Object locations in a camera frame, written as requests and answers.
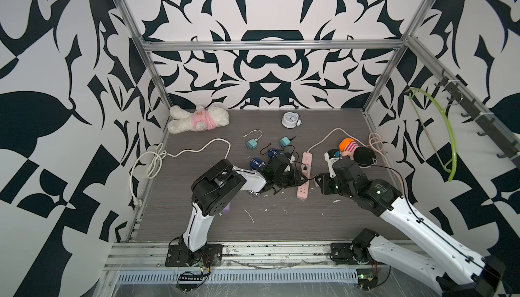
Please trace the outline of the blue electric shaver white stripes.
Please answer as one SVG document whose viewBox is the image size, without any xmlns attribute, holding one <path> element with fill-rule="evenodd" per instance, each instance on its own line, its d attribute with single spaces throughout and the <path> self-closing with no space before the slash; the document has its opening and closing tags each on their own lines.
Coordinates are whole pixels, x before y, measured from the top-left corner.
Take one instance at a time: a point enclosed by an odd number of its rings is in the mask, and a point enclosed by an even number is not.
<svg viewBox="0 0 520 297">
<path fill-rule="evenodd" d="M 252 158 L 249 165 L 253 170 L 258 171 L 265 166 L 265 162 L 259 158 Z"/>
</svg>

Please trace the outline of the teal usb charger plug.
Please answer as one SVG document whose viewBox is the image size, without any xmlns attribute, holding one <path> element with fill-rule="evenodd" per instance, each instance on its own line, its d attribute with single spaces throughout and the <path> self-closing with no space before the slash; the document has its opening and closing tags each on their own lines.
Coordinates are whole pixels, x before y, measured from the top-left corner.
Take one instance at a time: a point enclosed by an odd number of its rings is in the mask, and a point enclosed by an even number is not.
<svg viewBox="0 0 520 297">
<path fill-rule="evenodd" d="M 285 148 L 285 147 L 288 147 L 290 145 L 292 145 L 292 142 L 293 140 L 295 139 L 296 137 L 283 137 L 281 138 L 281 140 L 279 141 L 279 146 L 281 148 Z"/>
</svg>

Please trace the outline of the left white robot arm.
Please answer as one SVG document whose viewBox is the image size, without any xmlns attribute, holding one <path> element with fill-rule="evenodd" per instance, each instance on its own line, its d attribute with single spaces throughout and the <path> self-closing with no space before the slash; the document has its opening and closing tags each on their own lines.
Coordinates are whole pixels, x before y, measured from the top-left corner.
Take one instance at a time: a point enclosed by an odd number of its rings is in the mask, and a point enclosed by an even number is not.
<svg viewBox="0 0 520 297">
<path fill-rule="evenodd" d="M 259 195 L 269 190 L 299 187 L 308 182 L 285 154 L 277 154 L 267 162 L 250 161 L 249 170 L 234 166 L 228 159 L 219 161 L 192 184 L 192 214 L 179 245 L 189 253 L 203 250 L 216 214 L 225 209 L 239 191 Z"/>
</svg>

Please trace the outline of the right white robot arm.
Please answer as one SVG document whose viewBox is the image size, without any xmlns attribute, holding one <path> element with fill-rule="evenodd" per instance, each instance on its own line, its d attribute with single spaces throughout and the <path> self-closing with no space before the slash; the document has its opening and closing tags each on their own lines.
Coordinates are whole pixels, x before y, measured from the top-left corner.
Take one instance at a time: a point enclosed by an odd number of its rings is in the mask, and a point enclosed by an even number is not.
<svg viewBox="0 0 520 297">
<path fill-rule="evenodd" d="M 369 179 L 349 158 L 325 155 L 329 171 L 316 182 L 324 195 L 340 195 L 404 233 L 424 254 L 402 248 L 381 234 L 363 229 L 350 244 L 334 243 L 335 263 L 385 264 L 422 282 L 440 296 L 494 296 L 505 265 L 482 256 L 448 235 L 415 209 L 399 189 Z"/>
</svg>

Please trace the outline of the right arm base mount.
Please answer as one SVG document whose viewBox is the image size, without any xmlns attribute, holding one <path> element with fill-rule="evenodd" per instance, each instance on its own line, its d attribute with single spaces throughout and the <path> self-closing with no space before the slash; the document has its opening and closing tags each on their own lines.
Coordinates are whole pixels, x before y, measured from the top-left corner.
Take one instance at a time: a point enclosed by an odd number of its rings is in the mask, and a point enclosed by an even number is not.
<svg viewBox="0 0 520 297">
<path fill-rule="evenodd" d="M 336 265 L 374 265 L 371 251 L 386 241 L 377 232 L 363 229 L 351 242 L 330 244 L 329 258 Z"/>
</svg>

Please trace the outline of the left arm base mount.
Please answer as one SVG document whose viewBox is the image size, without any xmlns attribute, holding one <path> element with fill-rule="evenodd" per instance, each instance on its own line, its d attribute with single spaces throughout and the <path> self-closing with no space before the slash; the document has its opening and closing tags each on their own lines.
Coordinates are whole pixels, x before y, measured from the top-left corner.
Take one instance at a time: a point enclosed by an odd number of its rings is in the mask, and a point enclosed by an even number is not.
<svg viewBox="0 0 520 297">
<path fill-rule="evenodd" d="M 222 260 L 223 245 L 205 244 L 193 252 L 184 243 L 182 237 L 176 237 L 168 244 L 165 267 L 193 267 L 203 265 L 209 267 Z"/>
</svg>

